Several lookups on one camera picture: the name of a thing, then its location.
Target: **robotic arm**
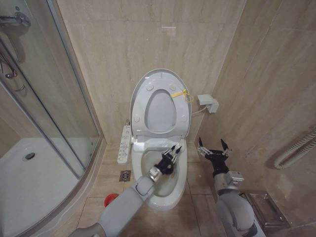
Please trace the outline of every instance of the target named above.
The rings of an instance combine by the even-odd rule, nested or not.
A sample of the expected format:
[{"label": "robotic arm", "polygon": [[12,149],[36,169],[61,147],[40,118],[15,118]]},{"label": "robotic arm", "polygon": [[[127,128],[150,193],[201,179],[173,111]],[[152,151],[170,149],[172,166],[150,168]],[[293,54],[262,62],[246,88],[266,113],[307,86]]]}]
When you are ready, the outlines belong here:
[{"label": "robotic arm", "polygon": [[87,228],[79,228],[69,237],[116,237],[134,217],[144,201],[155,191],[154,183],[161,176],[173,172],[181,147],[178,144],[162,152],[162,159],[149,171],[149,177],[140,177],[132,187],[126,189],[102,212],[97,223]]},{"label": "robotic arm", "polygon": [[239,196],[239,186],[244,178],[240,172],[229,171],[225,164],[229,150],[221,139],[223,150],[209,150],[199,138],[197,150],[212,162],[215,190],[218,195],[216,212],[228,237],[265,237],[249,202]]}]

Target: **metal soap holder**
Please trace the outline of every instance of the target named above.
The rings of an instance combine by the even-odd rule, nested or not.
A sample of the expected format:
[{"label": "metal soap holder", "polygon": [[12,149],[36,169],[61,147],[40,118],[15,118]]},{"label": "metal soap holder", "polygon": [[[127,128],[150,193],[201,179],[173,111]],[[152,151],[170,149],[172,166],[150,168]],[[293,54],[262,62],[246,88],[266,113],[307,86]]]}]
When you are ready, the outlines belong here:
[{"label": "metal soap holder", "polygon": [[251,204],[264,232],[290,227],[289,222],[266,191],[247,191],[241,196]]}]

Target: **toilet lid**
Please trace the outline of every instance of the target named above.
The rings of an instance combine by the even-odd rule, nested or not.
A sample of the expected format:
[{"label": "toilet lid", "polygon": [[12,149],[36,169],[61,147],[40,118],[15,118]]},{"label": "toilet lid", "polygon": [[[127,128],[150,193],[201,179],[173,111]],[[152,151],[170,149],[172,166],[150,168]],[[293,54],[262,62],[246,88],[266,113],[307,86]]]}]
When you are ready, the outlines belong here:
[{"label": "toilet lid", "polygon": [[131,130],[134,137],[184,138],[189,133],[191,104],[184,95],[171,94],[187,87],[173,71],[156,69],[138,82],[130,103]]}]

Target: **red object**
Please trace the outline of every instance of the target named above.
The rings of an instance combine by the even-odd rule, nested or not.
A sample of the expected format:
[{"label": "red object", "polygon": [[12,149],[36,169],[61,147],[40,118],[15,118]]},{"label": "red object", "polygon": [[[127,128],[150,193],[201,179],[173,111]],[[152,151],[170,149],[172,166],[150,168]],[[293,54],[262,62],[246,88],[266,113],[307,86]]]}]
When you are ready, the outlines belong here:
[{"label": "red object", "polygon": [[118,194],[109,194],[107,197],[104,199],[104,207],[107,207],[114,199],[118,197]]}]

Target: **bidet control panel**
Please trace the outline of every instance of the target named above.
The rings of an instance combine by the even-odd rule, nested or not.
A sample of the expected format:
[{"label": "bidet control panel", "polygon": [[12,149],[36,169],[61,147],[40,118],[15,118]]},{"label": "bidet control panel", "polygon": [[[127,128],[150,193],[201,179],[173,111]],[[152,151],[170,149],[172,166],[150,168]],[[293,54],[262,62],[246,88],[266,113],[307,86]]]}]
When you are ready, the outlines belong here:
[{"label": "bidet control panel", "polygon": [[120,139],[119,151],[118,151],[118,163],[125,164],[129,155],[130,138],[132,132],[130,125],[125,125],[123,127],[122,137]]}]

